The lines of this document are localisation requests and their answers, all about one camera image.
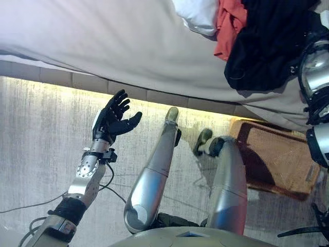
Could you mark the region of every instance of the silver robot leg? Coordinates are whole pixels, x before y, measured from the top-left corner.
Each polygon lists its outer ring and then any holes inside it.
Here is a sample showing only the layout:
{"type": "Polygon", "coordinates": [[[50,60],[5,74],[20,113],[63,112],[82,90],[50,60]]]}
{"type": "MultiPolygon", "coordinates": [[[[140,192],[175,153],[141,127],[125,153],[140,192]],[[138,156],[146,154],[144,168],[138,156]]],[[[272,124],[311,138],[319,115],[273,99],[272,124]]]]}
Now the silver robot leg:
{"type": "Polygon", "coordinates": [[[169,174],[174,147],[178,144],[180,137],[177,118],[178,109],[170,108],[160,139],[147,165],[135,182],[125,205],[124,222],[131,233],[147,230],[156,218],[169,174]]]}
{"type": "Polygon", "coordinates": [[[231,137],[211,140],[212,131],[204,129],[194,153],[213,157],[217,171],[212,185],[206,227],[243,234],[247,214],[246,171],[240,151],[231,137]]]}

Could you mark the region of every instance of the bed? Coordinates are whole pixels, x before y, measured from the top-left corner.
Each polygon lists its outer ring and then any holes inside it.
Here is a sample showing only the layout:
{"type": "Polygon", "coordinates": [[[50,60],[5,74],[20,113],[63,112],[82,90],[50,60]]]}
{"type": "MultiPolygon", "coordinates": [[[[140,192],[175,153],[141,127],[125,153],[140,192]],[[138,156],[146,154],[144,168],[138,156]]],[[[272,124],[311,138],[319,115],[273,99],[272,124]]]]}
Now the bed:
{"type": "MultiPolygon", "coordinates": [[[[188,30],[171,0],[12,0],[2,1],[0,9],[3,67],[5,62],[28,63],[32,68],[23,72],[31,73],[33,66],[52,65],[47,69],[88,73],[136,90],[205,99],[210,104],[239,103],[273,124],[307,128],[296,78],[273,92],[230,88],[223,73],[225,62],[213,55],[216,43],[188,30]]],[[[329,9],[329,0],[322,0],[315,10],[324,9],[329,9]]]]}

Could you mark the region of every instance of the clothing pile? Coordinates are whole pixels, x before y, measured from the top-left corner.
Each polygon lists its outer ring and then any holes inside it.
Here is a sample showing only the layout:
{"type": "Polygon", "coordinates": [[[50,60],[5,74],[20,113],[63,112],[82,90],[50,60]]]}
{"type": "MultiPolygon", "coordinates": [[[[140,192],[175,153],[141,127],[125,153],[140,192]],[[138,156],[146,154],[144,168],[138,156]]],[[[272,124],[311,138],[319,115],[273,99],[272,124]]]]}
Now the clothing pile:
{"type": "Polygon", "coordinates": [[[192,31],[216,35],[214,55],[227,61],[236,90],[281,87],[298,70],[310,32],[324,28],[309,10],[318,0],[172,0],[192,31]]]}

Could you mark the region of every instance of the white pillow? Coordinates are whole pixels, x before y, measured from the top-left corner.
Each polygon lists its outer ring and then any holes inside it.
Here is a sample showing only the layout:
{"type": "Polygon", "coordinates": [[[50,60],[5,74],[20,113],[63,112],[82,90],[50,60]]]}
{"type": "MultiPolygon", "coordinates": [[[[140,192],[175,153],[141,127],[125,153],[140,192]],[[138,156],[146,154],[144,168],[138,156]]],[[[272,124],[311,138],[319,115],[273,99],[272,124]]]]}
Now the white pillow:
{"type": "Polygon", "coordinates": [[[218,0],[172,0],[176,13],[192,31],[213,36],[216,31],[218,0]]]}

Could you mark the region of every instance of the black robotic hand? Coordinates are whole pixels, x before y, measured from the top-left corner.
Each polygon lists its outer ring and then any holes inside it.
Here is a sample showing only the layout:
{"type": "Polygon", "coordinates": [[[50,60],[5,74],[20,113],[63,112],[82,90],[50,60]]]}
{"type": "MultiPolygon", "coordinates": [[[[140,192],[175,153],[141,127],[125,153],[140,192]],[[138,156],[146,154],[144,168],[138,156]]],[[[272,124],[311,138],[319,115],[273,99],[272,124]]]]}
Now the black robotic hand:
{"type": "Polygon", "coordinates": [[[124,90],[120,90],[109,100],[96,120],[93,128],[93,140],[103,139],[112,145],[117,135],[127,133],[139,124],[142,118],[141,112],[137,112],[129,119],[121,120],[123,113],[129,109],[130,100],[126,99],[127,97],[128,94],[124,90]]]}

